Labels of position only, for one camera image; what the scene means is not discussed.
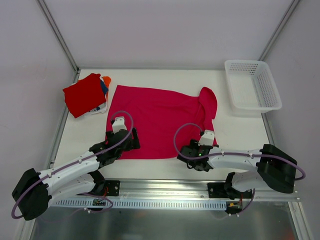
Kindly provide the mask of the crimson pink t-shirt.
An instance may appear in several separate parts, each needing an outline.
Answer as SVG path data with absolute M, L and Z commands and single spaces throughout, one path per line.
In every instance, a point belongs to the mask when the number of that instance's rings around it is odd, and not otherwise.
M 200 130 L 214 129 L 213 119 L 218 110 L 214 92 L 203 87 L 198 96 L 183 93 L 118 85 L 109 107 L 106 130 L 111 131 L 113 114 L 128 112 L 127 127 L 137 130 L 140 148 L 126 151 L 123 160 L 155 160 L 175 158 L 175 147 L 199 140 Z

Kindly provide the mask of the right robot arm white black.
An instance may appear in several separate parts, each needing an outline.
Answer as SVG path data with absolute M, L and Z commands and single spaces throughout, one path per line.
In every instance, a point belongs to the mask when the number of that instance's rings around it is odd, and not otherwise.
M 248 199 L 254 190 L 266 187 L 282 194 L 294 192 L 297 161 L 272 144 L 255 150 L 229 151 L 218 145 L 200 145 L 192 139 L 178 151 L 177 159 L 198 172 L 233 169 L 223 184 L 211 188 L 220 198 Z

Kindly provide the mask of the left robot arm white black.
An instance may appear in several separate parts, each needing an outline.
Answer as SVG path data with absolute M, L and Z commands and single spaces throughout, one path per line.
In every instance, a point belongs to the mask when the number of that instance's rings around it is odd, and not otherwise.
M 59 167 L 26 170 L 11 194 L 15 201 L 12 218 L 33 220 L 52 204 L 75 195 L 102 196 L 107 183 L 99 170 L 113 164 L 124 152 L 140 148 L 136 128 L 108 131 L 106 135 L 106 140 Z

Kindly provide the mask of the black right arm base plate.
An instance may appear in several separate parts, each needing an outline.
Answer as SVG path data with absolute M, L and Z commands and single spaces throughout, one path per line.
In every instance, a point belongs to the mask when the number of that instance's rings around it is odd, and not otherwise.
M 226 182 L 209 182 L 207 183 L 208 196 L 211 199 L 251 199 L 252 190 L 240 192 L 232 187 L 231 183 Z

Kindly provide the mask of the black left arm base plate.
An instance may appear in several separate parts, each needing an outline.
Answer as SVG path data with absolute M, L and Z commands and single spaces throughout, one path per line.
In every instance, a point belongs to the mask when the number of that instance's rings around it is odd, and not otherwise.
M 120 194 L 120 183 L 119 180 L 104 180 L 100 195 L 103 197 L 118 197 Z

